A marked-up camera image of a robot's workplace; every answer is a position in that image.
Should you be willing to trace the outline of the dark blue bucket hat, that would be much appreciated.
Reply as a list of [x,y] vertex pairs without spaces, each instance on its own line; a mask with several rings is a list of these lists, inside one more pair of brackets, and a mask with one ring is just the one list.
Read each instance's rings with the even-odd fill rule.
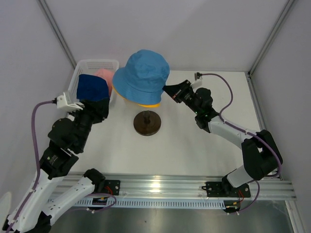
[[100,101],[103,99],[110,99],[106,80],[89,74],[81,74],[78,79],[76,98],[79,101]]

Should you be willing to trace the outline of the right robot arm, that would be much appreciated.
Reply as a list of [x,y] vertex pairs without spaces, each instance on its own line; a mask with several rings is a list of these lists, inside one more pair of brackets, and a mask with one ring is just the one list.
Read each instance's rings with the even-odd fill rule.
[[274,170],[279,175],[283,160],[269,131],[252,131],[226,120],[212,107],[211,91],[203,87],[194,91],[188,80],[166,85],[163,91],[175,102],[186,104],[196,114],[195,121],[200,129],[220,136],[241,149],[243,165],[222,178],[221,189],[225,195],[233,196],[242,185],[270,177]]

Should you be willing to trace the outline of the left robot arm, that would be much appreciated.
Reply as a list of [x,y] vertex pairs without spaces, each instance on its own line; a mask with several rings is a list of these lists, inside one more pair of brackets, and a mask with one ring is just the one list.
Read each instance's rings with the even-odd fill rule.
[[92,125],[104,121],[109,113],[109,98],[82,100],[74,119],[57,120],[49,132],[49,146],[36,158],[37,172],[29,190],[17,208],[6,217],[2,229],[7,233],[47,233],[52,225],[77,201],[105,189],[105,176],[92,168],[68,191],[51,204],[48,199],[68,175],[83,153]]

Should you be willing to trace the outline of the yellow bucket hat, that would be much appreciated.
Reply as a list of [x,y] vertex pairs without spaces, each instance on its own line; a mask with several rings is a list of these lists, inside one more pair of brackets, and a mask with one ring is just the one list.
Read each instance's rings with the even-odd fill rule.
[[114,86],[112,86],[112,89],[113,91],[118,95],[120,96],[123,100],[127,101],[127,102],[130,102],[130,103],[133,103],[133,104],[136,104],[138,106],[141,106],[141,107],[144,107],[144,108],[158,108],[160,106],[160,103],[157,103],[157,104],[151,104],[151,105],[146,105],[146,104],[141,104],[141,103],[136,103],[136,102],[133,102],[133,101],[130,101],[128,99],[126,99],[125,97],[123,97],[122,95],[120,95],[118,93],[118,91],[115,89]]

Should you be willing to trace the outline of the light blue bucket hat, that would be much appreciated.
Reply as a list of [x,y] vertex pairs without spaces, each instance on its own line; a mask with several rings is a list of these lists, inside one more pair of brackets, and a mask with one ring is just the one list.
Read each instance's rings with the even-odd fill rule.
[[163,86],[170,74],[165,58],[152,50],[133,53],[126,65],[119,68],[112,80],[112,86],[126,99],[151,105],[161,102]]

